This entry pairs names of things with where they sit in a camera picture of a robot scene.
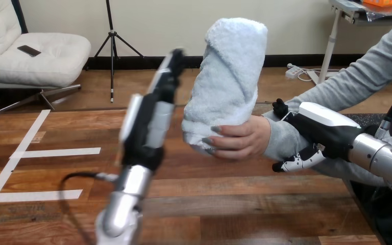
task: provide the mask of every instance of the smartphone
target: smartphone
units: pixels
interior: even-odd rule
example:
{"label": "smartphone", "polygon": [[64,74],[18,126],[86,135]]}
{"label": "smartphone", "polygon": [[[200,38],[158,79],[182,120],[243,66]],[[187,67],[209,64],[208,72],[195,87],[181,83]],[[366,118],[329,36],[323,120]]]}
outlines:
{"label": "smartphone", "polygon": [[22,52],[24,52],[24,53],[27,53],[27,54],[30,55],[31,57],[35,57],[35,56],[41,54],[40,51],[35,50],[35,49],[33,49],[33,48],[31,48],[31,47],[29,47],[29,46],[27,46],[27,45],[20,46],[20,47],[18,47],[17,49],[20,50],[20,51],[22,51]]}

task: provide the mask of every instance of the fingernail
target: fingernail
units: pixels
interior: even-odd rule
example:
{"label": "fingernail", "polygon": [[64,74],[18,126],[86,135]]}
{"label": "fingernail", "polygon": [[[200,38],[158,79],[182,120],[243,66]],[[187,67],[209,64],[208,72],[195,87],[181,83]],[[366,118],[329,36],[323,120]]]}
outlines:
{"label": "fingernail", "polygon": [[206,151],[208,154],[210,154],[210,155],[213,155],[214,152],[215,152],[214,149],[205,149],[205,151]]}
{"label": "fingernail", "polygon": [[209,144],[209,145],[212,145],[212,143],[213,143],[212,139],[210,139],[210,138],[203,138],[202,142],[205,144]]}
{"label": "fingernail", "polygon": [[211,127],[211,130],[216,132],[216,133],[220,133],[220,131],[222,130],[219,126],[213,126]]}

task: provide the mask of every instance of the white towel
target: white towel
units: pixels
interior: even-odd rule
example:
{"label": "white towel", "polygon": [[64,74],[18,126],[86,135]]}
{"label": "white towel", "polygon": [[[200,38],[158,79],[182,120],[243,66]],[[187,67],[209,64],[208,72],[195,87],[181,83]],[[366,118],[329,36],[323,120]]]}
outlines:
{"label": "white towel", "polygon": [[201,153],[202,142],[218,134],[211,126],[240,125],[252,114],[265,58],[267,28],[258,22],[218,20],[207,32],[207,47],[191,99],[184,109],[184,141]]}

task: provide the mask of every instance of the white tape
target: white tape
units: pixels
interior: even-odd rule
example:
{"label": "white tape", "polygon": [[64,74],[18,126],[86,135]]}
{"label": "white tape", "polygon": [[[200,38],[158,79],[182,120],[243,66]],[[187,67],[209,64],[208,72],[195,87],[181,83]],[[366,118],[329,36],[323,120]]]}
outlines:
{"label": "white tape", "polygon": [[[65,200],[78,199],[81,193],[82,190],[63,191]],[[59,191],[0,193],[0,203],[56,201],[56,200],[60,200]]]}
{"label": "white tape", "polygon": [[100,150],[101,150],[101,148],[98,147],[98,148],[79,148],[79,149],[48,150],[48,151],[14,152],[10,158],[95,155],[95,154],[99,154]]}
{"label": "white tape", "polygon": [[[24,136],[23,140],[19,144],[16,149],[16,152],[24,152],[28,148],[29,144],[31,143],[32,139],[34,138],[35,134],[40,129],[41,125],[43,124],[44,120],[46,119],[47,115],[50,113],[50,110],[43,110],[38,115],[37,119],[35,120],[34,124],[32,124],[31,128],[28,130],[26,135]],[[0,191],[2,190],[3,186],[7,182],[8,178],[10,178],[11,171],[13,171],[17,164],[19,163],[20,158],[11,158],[7,165],[5,165],[4,169],[0,173]]]}

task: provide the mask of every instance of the gray sleeve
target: gray sleeve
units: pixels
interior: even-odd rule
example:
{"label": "gray sleeve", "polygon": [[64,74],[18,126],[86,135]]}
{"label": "gray sleeve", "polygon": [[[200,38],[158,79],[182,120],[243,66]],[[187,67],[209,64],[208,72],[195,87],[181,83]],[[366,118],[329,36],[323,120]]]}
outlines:
{"label": "gray sleeve", "polygon": [[[392,82],[392,30],[384,35],[363,58],[343,69],[336,76],[286,102],[298,112],[302,102],[314,102],[334,111],[352,107]],[[308,142],[287,122],[279,121],[272,111],[263,114],[271,124],[271,137],[265,155],[282,160],[308,146]],[[322,174],[382,185],[382,180],[355,164],[327,160],[314,167]]]}

